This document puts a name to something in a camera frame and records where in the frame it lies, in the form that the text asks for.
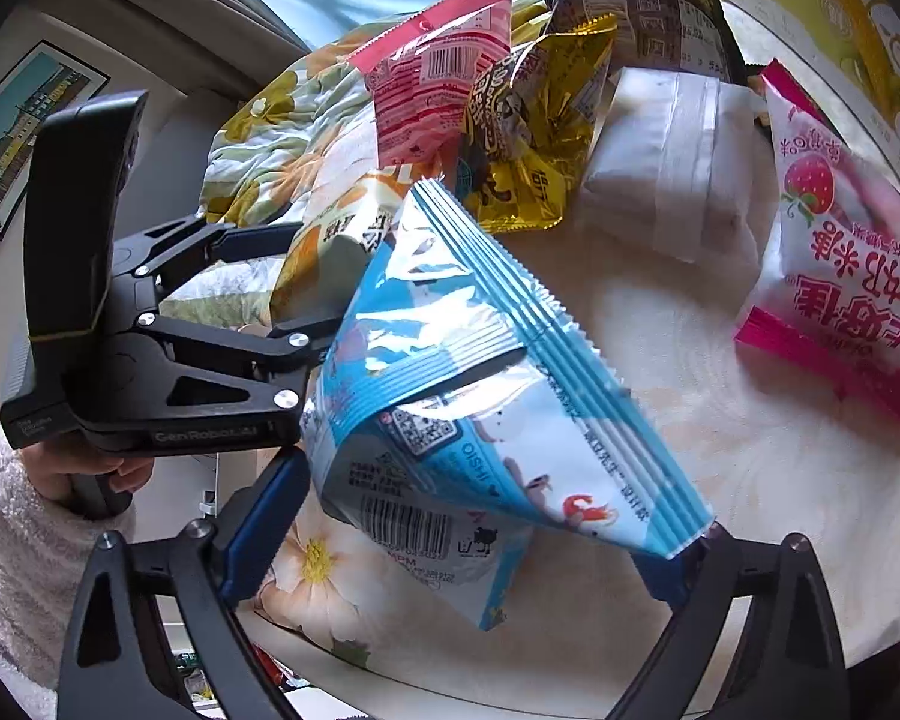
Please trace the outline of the person's left hand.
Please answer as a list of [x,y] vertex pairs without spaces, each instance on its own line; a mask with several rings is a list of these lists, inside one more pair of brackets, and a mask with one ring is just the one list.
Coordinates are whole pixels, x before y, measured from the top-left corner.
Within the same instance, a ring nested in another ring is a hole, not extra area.
[[30,484],[52,502],[68,499],[77,475],[102,476],[115,493],[136,493],[148,483],[154,469],[152,457],[109,457],[80,434],[37,442],[23,447],[19,454]]

